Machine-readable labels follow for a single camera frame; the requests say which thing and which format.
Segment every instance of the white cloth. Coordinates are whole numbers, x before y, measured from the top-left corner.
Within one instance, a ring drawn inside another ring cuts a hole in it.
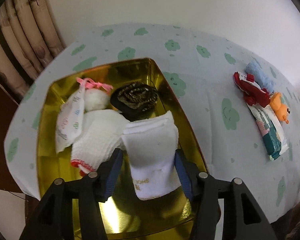
[[[115,148],[124,149],[121,135],[127,123],[121,114],[110,109],[85,113],[82,133],[72,145],[71,165],[85,174],[96,171]]]
[[[84,84],[61,106],[56,124],[56,153],[73,144],[82,133],[84,111],[106,109],[110,97],[99,89],[85,90]]]
[[[161,197],[181,185],[174,167],[178,128],[170,111],[163,116],[127,124],[122,140],[139,199]]]

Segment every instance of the orange plush toy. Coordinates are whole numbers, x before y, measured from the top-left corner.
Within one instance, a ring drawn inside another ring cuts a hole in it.
[[[288,114],[290,114],[290,109],[287,108],[286,105],[281,103],[280,96],[281,96],[281,93],[275,92],[274,95],[270,99],[270,106],[279,121],[285,121],[286,123],[289,123],[287,117],[288,117]]]

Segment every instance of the pink bow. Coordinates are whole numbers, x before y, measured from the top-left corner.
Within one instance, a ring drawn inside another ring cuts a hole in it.
[[[96,87],[99,89],[102,87],[105,91],[109,92],[111,89],[113,89],[113,86],[105,84],[105,83],[100,83],[100,82],[94,82],[91,78],[79,78],[77,77],[77,82],[81,85],[84,86],[86,89],[91,89]]]

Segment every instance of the white plastic bag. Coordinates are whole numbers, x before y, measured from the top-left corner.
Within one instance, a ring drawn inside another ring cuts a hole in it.
[[[84,83],[61,106],[56,125],[56,153],[62,152],[73,144],[82,132],[84,114]]]

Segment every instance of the white towel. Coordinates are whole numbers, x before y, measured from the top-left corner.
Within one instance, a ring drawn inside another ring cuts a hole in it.
[[[127,123],[121,114],[110,109],[85,113],[82,133],[72,145],[71,165],[85,174],[96,171],[115,148],[124,150],[121,135]]]
[[[174,167],[178,128],[171,112],[127,124],[122,135],[139,199],[166,195],[181,184]]]

